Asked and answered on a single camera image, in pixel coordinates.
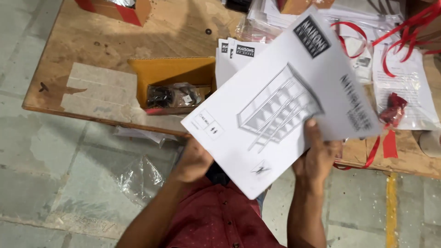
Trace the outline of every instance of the brown cardboard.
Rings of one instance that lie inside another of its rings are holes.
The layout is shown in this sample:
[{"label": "brown cardboard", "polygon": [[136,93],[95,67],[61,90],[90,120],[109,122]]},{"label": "brown cardboard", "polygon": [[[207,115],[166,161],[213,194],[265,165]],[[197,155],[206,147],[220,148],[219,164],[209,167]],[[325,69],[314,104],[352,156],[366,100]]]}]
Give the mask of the brown cardboard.
[{"label": "brown cardboard", "polygon": [[[187,82],[192,85],[211,85],[216,90],[214,75],[215,57],[128,59],[128,64],[138,75],[136,98],[144,110],[147,108],[147,87],[166,86],[172,83]],[[157,108],[149,114],[182,114],[190,113],[196,107]]]},{"label": "brown cardboard", "polygon": [[291,15],[302,14],[311,4],[315,4],[320,9],[329,9],[333,3],[334,0],[277,0],[280,13]]},{"label": "brown cardboard", "polygon": [[[407,1],[407,17],[410,18],[429,7],[434,0],[410,0]],[[420,48],[428,50],[441,49],[441,16],[433,20],[425,29],[421,30],[417,35],[417,41],[431,41],[432,43],[419,45]]]},{"label": "brown cardboard", "polygon": [[137,0],[134,8],[119,6],[106,0],[75,0],[84,10],[105,15],[123,22],[144,26],[149,17],[151,5],[149,0]]}]

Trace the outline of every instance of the assembly instruction manual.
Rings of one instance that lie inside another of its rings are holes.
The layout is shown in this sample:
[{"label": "assembly instruction manual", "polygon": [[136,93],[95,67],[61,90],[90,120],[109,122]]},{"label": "assembly instruction manual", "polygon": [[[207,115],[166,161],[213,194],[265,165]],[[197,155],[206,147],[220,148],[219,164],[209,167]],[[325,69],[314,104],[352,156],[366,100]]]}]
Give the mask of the assembly instruction manual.
[{"label": "assembly instruction manual", "polygon": [[254,199],[309,148],[303,124],[312,116],[325,140],[381,132],[349,59],[315,7],[181,123]]}]

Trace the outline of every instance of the person's left hand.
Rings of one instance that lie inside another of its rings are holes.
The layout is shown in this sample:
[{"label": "person's left hand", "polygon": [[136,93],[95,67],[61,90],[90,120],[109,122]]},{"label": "person's left hand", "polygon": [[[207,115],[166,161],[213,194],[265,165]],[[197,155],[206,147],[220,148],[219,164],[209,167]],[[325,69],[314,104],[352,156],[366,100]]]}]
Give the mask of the person's left hand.
[{"label": "person's left hand", "polygon": [[172,173],[177,180],[191,183],[205,176],[212,163],[213,157],[195,138],[191,137],[184,148],[181,160]]}]

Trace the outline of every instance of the open cardboard box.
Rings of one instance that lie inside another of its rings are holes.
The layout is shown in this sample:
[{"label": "open cardboard box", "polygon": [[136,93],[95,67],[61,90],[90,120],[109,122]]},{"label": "open cardboard box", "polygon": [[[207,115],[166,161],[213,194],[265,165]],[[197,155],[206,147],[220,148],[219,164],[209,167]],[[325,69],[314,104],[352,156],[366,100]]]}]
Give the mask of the open cardboard box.
[{"label": "open cardboard box", "polygon": [[152,8],[150,0],[137,0],[134,8],[127,8],[106,0],[75,0],[75,2],[84,10],[137,26],[144,26]]},{"label": "open cardboard box", "polygon": [[216,90],[215,57],[128,59],[128,64],[138,75],[136,98],[148,114],[185,114],[196,107],[147,108],[147,87],[166,86],[187,82],[192,85],[211,85],[211,93]]}]

